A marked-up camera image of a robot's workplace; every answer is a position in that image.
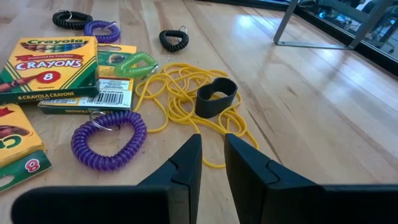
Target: number 8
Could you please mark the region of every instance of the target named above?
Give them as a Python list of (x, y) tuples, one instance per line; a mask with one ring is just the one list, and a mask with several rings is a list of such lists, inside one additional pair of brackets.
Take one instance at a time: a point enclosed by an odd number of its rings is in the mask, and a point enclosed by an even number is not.
[(37, 159), (31, 159), (25, 164), (25, 169), (28, 172), (35, 172), (40, 168), (40, 162)]
[(43, 79), (46, 81), (49, 81), (53, 78), (53, 74), (52, 73), (47, 73), (44, 75)]

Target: spiral keychain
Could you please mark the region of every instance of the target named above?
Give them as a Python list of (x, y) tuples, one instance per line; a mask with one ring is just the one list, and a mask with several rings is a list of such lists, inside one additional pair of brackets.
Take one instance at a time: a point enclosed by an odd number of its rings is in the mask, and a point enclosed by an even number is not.
[[(99, 129), (115, 131), (110, 126), (127, 123), (134, 128), (130, 141), (115, 155), (102, 156), (88, 147), (88, 138)], [(147, 136), (147, 127), (139, 113), (120, 111), (111, 114), (93, 112), (90, 121), (76, 129), (72, 136), (71, 146), (75, 157), (84, 165), (99, 171), (114, 171), (125, 166), (136, 155)]]
[[(79, 20), (79, 22), (70, 22), (70, 19)], [(82, 30), (85, 25), (93, 20), (92, 16), (68, 10), (59, 10), (52, 16), (52, 22), (65, 29)]]
[[(178, 37), (181, 38), (181, 41), (178, 44), (171, 44), (166, 37)], [(164, 30), (159, 34), (159, 40), (167, 51), (178, 52), (184, 49), (189, 43), (188, 30), (185, 26), (181, 26), (179, 30)]]
[[(133, 65), (141, 60), (145, 61), (145, 63), (148, 65), (132, 68)], [(117, 77), (123, 78), (146, 77), (150, 74), (153, 74), (157, 70), (157, 67), (158, 64), (153, 57), (145, 52), (137, 52), (115, 66), (114, 73)]]
[[(96, 28), (109, 29), (112, 33), (108, 35), (94, 35), (93, 31)], [(115, 21), (92, 21), (87, 23), (84, 29), (85, 35), (95, 36), (98, 43), (109, 44), (117, 41), (120, 38), (120, 29), (117, 27)]]

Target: table surface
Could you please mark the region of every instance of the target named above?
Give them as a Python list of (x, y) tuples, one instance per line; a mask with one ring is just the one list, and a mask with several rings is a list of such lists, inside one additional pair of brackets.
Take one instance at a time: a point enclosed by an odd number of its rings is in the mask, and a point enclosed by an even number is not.
[[(394, 183), (398, 181), (398, 84), (355, 52), (277, 47), (272, 37), (283, 12), (194, 0), (2, 0), (0, 65), (21, 37), (76, 36), (52, 23), (59, 9), (117, 21), (120, 44), (136, 45), (160, 65), (183, 62), (227, 72), (244, 103), (239, 113), (261, 151), (318, 183)], [(190, 43), (171, 54), (159, 32), (186, 26)], [(281, 40), (335, 44), (298, 17)], [(53, 167), (0, 195), (0, 222), (10, 223), (15, 198), (45, 185), (134, 185), (155, 171), (193, 133), (191, 126), (170, 123), (150, 134), (140, 153), (121, 171), (104, 174), (81, 165), (70, 140), (85, 115), (46, 115), (34, 103), (22, 105), (43, 142)], [(164, 118), (151, 102), (139, 111), (149, 128)], [(200, 127), (203, 154), (222, 163), (223, 137)], [(98, 133), (90, 139), (96, 152), (112, 155), (132, 131)], [(203, 166), (198, 223), (238, 223), (224, 169)]]

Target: barcode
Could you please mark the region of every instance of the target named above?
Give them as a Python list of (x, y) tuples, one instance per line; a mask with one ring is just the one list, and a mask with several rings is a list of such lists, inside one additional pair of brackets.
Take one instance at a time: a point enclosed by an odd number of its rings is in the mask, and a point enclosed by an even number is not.
[(88, 98), (87, 103), (96, 103), (96, 104), (104, 103), (104, 104), (118, 105), (123, 103), (123, 94), (100, 93), (96, 97)]
[(75, 104), (75, 103), (77, 103), (77, 100), (66, 100), (66, 99), (43, 100), (43, 103), (68, 103), (68, 104)]

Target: green spiral keychain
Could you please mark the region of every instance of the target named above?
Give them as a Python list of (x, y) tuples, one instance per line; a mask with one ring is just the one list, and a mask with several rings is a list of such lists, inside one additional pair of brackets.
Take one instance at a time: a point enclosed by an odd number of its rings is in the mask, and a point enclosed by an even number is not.
[[(145, 61), (148, 65), (137, 68), (132, 67), (141, 60)], [(157, 68), (158, 64), (153, 57), (145, 52), (137, 52), (115, 66), (114, 71), (117, 77), (145, 78), (146, 76), (153, 74)]]

